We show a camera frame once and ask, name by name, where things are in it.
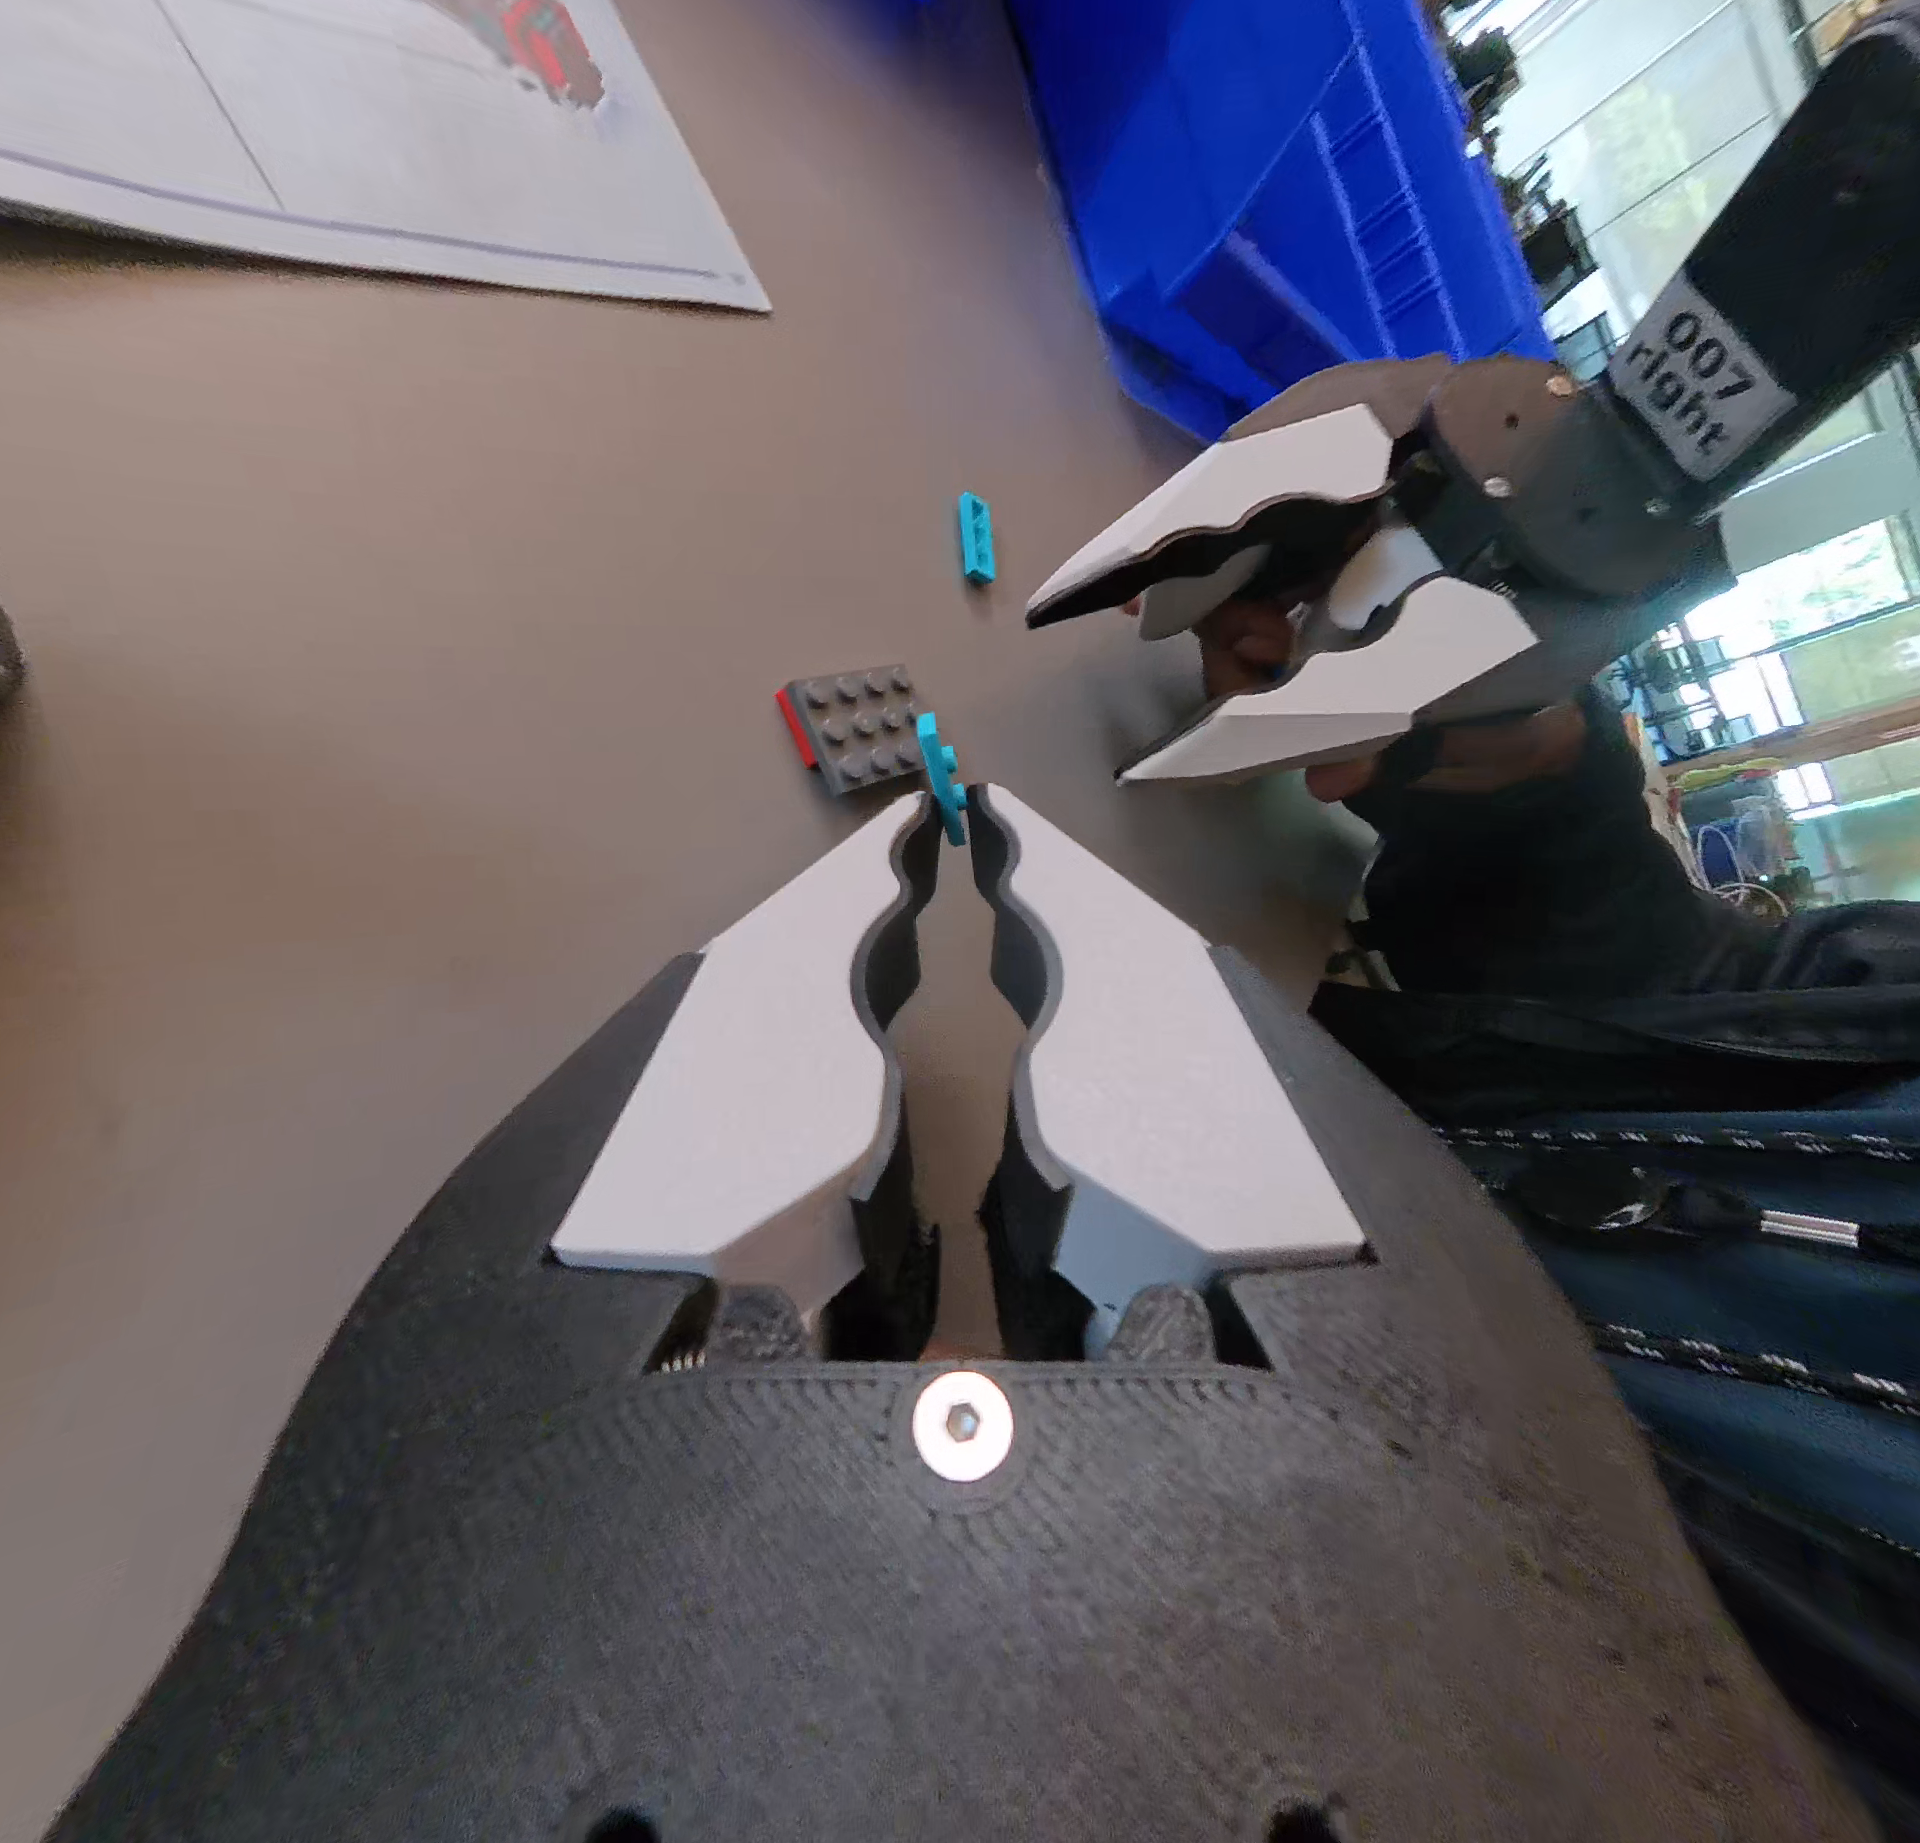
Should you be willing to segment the brown desk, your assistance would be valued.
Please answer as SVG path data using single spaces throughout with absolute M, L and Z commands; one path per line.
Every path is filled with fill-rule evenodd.
M 852 830 L 781 681 L 904 664 L 1298 1010 L 1337 945 L 1366 834 L 1300 778 L 1111 782 L 1188 642 L 1019 628 L 1190 442 L 1117 388 L 1003 0 L 615 6 L 768 317 L 2 228 L 2 1840 L 411 1218 Z

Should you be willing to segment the printed instruction sheet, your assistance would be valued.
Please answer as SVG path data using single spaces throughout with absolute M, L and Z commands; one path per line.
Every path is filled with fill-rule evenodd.
M 768 312 L 612 0 L 2 0 L 2 211 Z

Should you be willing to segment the large window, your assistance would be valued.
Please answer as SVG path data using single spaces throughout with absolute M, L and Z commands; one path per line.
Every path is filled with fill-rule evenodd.
M 1592 270 L 1547 309 L 1580 376 L 1788 121 L 1843 31 L 1883 0 L 1478 0 L 1507 44 L 1490 158 L 1565 207 Z M 1917 356 L 1806 429 L 1719 516 L 1733 589 L 1612 674 L 1680 791 L 1715 885 L 1783 903 L 1917 900 L 1917 736 L 1785 753 L 1785 731 L 1917 699 Z

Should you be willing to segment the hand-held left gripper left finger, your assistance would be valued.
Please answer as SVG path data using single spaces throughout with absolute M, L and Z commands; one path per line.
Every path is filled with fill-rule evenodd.
M 922 987 L 942 826 L 923 793 L 682 957 L 663 1034 L 551 1235 L 569 1270 L 787 1297 L 823 1350 L 916 1355 L 940 1232 L 888 1036 Z

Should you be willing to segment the person's dark blue clothing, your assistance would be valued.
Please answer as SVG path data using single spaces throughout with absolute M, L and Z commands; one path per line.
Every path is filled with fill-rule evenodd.
M 1435 1133 L 1575 1307 L 1788 1707 L 1917 1840 L 1917 1102 Z

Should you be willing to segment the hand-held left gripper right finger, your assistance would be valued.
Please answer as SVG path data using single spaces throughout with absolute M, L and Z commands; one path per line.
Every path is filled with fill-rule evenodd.
M 1019 1023 L 980 1198 L 1007 1357 L 1102 1357 L 1148 1290 L 1370 1258 L 1278 1058 L 1292 1011 L 1003 784 L 967 793 L 990 982 Z

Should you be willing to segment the large blue storage bin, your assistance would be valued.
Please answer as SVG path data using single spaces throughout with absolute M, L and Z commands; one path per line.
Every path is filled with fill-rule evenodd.
M 1548 359 L 1420 0 L 1005 0 L 1121 388 L 1197 442 L 1314 371 Z

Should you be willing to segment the small teal toy brick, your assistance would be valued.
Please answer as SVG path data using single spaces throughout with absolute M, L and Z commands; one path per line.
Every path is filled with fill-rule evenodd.
M 922 769 L 933 808 L 940 813 L 947 840 L 953 847 L 967 843 L 967 791 L 957 778 L 957 753 L 942 740 L 933 709 L 922 709 L 914 721 L 914 740 L 922 750 Z

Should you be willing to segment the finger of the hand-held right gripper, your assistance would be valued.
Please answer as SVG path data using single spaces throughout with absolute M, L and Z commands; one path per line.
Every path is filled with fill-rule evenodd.
M 1142 749 L 1117 784 L 1239 782 L 1373 753 L 1536 647 L 1523 611 L 1439 566 L 1408 525 L 1117 525 L 1113 589 L 1138 636 L 1202 626 L 1225 600 L 1286 603 L 1286 664 Z
M 1264 566 L 1286 593 L 1325 581 L 1388 501 L 1444 376 L 1444 359 L 1302 376 L 1067 557 L 1024 626 L 1138 603 L 1138 636 L 1164 642 L 1252 593 Z

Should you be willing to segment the person's right hand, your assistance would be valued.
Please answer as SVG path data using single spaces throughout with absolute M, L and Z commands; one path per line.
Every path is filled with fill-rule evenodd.
M 1644 761 L 1599 687 L 1453 727 L 1416 778 L 1391 753 L 1302 774 L 1374 834 L 1366 946 L 1402 995 L 1608 1000 L 1693 991 L 1719 905 L 1654 833 Z

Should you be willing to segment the dark grey studded plate assembly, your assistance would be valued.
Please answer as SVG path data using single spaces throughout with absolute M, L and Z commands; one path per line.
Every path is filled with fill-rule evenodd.
M 790 679 L 773 705 L 826 796 L 922 782 L 922 687 L 901 664 Z

